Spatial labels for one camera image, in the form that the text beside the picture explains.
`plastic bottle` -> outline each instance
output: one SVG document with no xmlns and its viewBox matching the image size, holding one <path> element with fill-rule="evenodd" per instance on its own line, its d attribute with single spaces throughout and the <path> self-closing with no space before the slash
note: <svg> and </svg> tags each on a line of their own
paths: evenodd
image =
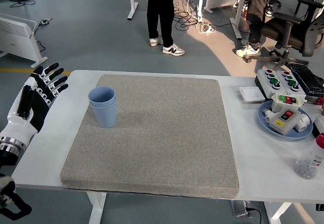
<svg viewBox="0 0 324 224">
<path fill-rule="evenodd" d="M 321 168 L 324 158 L 324 133 L 320 134 L 312 146 L 295 162 L 295 172 L 304 179 L 313 179 Z"/>
</svg>

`gray floor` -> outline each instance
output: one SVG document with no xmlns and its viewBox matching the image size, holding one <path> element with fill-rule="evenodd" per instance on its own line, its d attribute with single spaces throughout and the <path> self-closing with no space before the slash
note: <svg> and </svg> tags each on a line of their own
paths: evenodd
<svg viewBox="0 0 324 224">
<path fill-rule="evenodd" d="M 35 34 L 46 47 L 42 55 L 49 59 L 43 63 L 44 67 L 58 62 L 66 71 L 93 69 L 255 77 L 258 69 L 274 66 L 262 61 L 247 64 L 237 57 L 235 50 L 240 49 L 241 44 L 230 25 L 217 27 L 212 34 L 199 34 L 194 26 L 179 31 L 176 29 L 179 25 L 174 22 L 175 43 L 186 54 L 181 57 L 163 54 L 161 46 L 148 46 L 147 0 L 135 1 L 139 6 L 132 21 L 127 20 L 130 0 L 35 0 L 34 5 L 18 8 L 10 8 L 13 3 L 9 0 L 0 0 L 0 13 L 37 23 L 43 18 L 53 18 Z M 177 7 L 184 10 L 181 0 L 175 1 L 179 2 Z M 293 14 L 297 0 L 280 1 L 280 11 Z M 213 13 L 204 11 L 204 22 L 218 26 L 228 24 L 235 12 L 233 7 L 215 9 Z M 304 13 L 305 7 L 301 6 L 297 17 Z M 274 47 L 273 41 L 263 38 L 262 42 L 266 48 Z M 310 69 L 322 78 L 323 51 L 321 48 L 308 58 Z M 295 51 L 291 56 L 302 58 Z M 7 124 L 7 113 L 28 78 L 32 63 L 13 55 L 0 58 L 0 129 Z M 7 68 L 15 71 L 4 71 Z M 13 170 L 14 167 L 5 166 L 1 173 L 11 175 Z M 33 212 L 16 223 L 81 224 L 89 221 L 91 205 L 83 192 L 28 189 L 17 189 L 17 192 L 33 207 Z M 262 223 L 268 223 L 263 204 L 253 202 L 252 205 L 262 211 Z M 323 215 L 314 211 L 314 205 L 307 205 L 305 209 L 312 213 L 314 222 L 303 222 L 302 212 L 297 211 L 300 206 L 296 205 L 282 216 L 281 223 L 320 223 Z M 0 223 L 12 222 L 0 216 Z M 259 223 L 259 215 L 254 213 L 252 219 L 237 219 L 232 216 L 227 200 L 109 194 L 101 223 Z"/>
</svg>

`blue cup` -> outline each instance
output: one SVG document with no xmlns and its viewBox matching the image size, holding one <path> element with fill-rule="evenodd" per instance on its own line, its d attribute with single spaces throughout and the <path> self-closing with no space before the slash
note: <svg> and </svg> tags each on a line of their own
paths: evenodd
<svg viewBox="0 0 324 224">
<path fill-rule="evenodd" d="M 115 102 L 116 95 L 113 88 L 100 86 L 92 89 L 88 98 L 90 104 L 95 107 L 107 107 Z"/>
<path fill-rule="evenodd" d="M 106 107 L 96 107 L 90 104 L 92 110 L 98 120 L 99 125 L 102 128 L 111 128 L 116 123 L 116 115 L 117 115 L 117 101 L 115 101 Z"/>
</svg>

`yellow floor line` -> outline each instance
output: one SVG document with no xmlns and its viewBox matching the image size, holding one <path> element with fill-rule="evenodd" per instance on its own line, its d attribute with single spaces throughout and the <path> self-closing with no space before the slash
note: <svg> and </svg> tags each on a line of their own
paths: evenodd
<svg viewBox="0 0 324 224">
<path fill-rule="evenodd" d="M 34 69 L 0 68 L 0 72 L 32 73 L 33 71 Z M 71 71 L 64 71 L 62 74 L 71 74 Z"/>
</svg>

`blue plate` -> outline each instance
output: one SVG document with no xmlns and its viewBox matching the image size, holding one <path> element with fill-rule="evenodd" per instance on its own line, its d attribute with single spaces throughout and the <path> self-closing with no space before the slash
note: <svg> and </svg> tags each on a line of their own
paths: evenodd
<svg viewBox="0 0 324 224">
<path fill-rule="evenodd" d="M 278 134 L 277 132 L 273 131 L 271 128 L 269 128 L 269 124 L 265 121 L 265 115 L 264 113 L 262 112 L 263 109 L 265 108 L 268 108 L 268 109 L 271 109 L 271 105 L 272 105 L 273 101 L 266 101 L 266 102 L 263 102 L 259 109 L 258 109 L 258 116 L 259 116 L 259 119 L 260 119 L 260 122 L 261 122 L 261 125 L 266 129 L 268 130 L 271 134 L 274 134 L 278 137 L 281 137 L 281 138 L 285 138 L 285 139 L 290 139 L 290 140 L 296 140 L 296 139 L 302 139 L 302 138 L 305 138 L 307 137 L 313 130 L 313 122 L 312 120 L 309 118 L 310 120 L 310 124 L 307 125 L 307 128 L 302 131 L 302 132 L 298 132 L 295 128 L 293 128 L 288 134 L 286 134 L 285 136 L 284 135 L 281 135 L 281 134 Z M 300 108 L 298 109 L 298 111 L 300 111 L 302 114 L 306 114 L 303 110 L 301 110 Z"/>
</svg>

